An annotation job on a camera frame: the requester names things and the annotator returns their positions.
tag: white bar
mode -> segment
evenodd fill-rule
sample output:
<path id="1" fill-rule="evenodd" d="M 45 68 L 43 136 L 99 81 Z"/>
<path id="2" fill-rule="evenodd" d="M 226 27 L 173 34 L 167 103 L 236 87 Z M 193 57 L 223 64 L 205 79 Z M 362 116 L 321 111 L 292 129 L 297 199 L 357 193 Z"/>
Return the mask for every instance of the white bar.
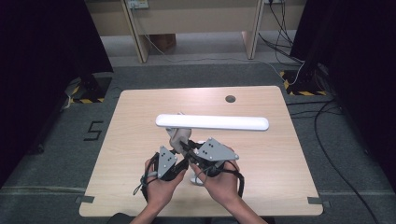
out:
<path id="1" fill-rule="evenodd" d="M 155 123 L 165 128 L 227 129 L 245 131 L 266 131 L 268 119 L 263 117 L 229 117 L 199 115 L 159 115 Z"/>

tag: power outlet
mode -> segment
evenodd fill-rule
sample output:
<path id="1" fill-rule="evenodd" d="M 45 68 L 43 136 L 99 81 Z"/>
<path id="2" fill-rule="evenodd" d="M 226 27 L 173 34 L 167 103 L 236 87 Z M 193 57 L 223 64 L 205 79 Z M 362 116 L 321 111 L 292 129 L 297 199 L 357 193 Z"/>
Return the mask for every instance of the power outlet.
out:
<path id="1" fill-rule="evenodd" d="M 273 4 L 282 4 L 285 3 L 286 0 L 273 0 Z M 270 0 L 264 0 L 265 5 L 270 5 Z"/>
<path id="2" fill-rule="evenodd" d="M 149 8 L 148 0 L 129 0 L 128 8 L 137 9 L 137 8 Z"/>

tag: person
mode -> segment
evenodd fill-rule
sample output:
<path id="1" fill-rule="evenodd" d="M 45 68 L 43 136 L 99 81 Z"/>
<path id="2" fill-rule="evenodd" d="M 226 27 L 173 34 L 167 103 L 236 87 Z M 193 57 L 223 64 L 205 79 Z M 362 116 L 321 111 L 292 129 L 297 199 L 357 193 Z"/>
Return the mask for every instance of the person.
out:
<path id="1" fill-rule="evenodd" d="M 146 161 L 145 167 L 147 168 L 148 165 L 149 160 Z M 201 181 L 205 181 L 204 187 L 207 189 L 212 199 L 222 205 L 239 223 L 267 224 L 265 220 L 259 217 L 245 201 L 239 197 L 237 193 L 238 180 L 235 175 L 220 173 L 214 177 L 206 177 L 197 165 L 190 163 L 190 167 Z M 224 169 L 234 170 L 235 168 L 239 171 L 236 161 L 224 163 Z M 149 171 L 153 171 L 153 166 L 149 167 Z M 131 224 L 151 223 L 165 206 L 169 204 L 177 185 L 183 180 L 185 174 L 186 170 L 183 170 L 172 181 L 157 179 L 149 183 L 147 186 L 148 203 L 140 214 L 131 221 Z"/>

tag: gray carpet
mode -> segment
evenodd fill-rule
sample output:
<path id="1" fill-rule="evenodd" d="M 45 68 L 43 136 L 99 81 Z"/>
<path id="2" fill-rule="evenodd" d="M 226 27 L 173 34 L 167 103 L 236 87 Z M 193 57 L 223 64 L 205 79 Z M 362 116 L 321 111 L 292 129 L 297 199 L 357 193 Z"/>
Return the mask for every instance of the gray carpet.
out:
<path id="1" fill-rule="evenodd" d="M 274 64 L 280 71 L 282 64 Z M 25 156 L 0 190 L 0 223 L 106 223 L 108 217 L 78 214 L 78 197 L 88 185 L 120 93 L 131 89 L 276 85 L 287 104 L 328 101 L 327 96 L 290 96 L 281 78 L 263 63 L 117 67 L 101 104 L 71 104 L 59 114 L 45 152 Z M 315 136 L 314 112 L 323 104 L 288 105 L 319 195 L 325 202 L 318 217 L 276 217 L 283 223 L 374 223 L 366 207 L 330 165 Z M 361 194 L 380 223 L 396 223 L 396 197 L 378 164 L 364 152 L 342 108 L 331 103 L 318 117 L 318 136 L 334 165 Z M 92 121 L 101 130 L 88 133 Z"/>

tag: human hand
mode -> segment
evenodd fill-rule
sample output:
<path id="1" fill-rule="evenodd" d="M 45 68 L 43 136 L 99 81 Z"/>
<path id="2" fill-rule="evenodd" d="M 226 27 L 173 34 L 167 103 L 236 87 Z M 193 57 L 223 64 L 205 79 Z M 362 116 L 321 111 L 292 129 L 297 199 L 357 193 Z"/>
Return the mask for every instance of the human hand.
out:
<path id="1" fill-rule="evenodd" d="M 190 163 L 191 169 L 198 175 L 198 178 L 204 183 L 205 188 L 209 192 L 210 196 L 217 203 L 225 205 L 230 201 L 240 198 L 238 195 L 237 182 L 238 178 L 234 174 L 221 172 L 219 175 L 214 177 L 206 176 L 201 169 Z M 225 170 L 237 170 L 239 171 L 238 164 L 236 161 L 224 162 Z"/>
<path id="2" fill-rule="evenodd" d="M 147 168 L 148 166 L 149 160 L 145 163 L 145 167 Z M 153 171 L 154 165 L 151 165 L 148 168 L 148 172 L 151 173 Z M 147 181 L 151 181 L 147 186 L 148 206 L 153 206 L 161 211 L 167 204 L 169 204 L 177 185 L 183 180 L 184 174 L 186 174 L 186 170 L 181 171 L 177 177 L 171 181 L 164 181 L 161 179 L 151 181 L 156 177 L 148 177 Z"/>

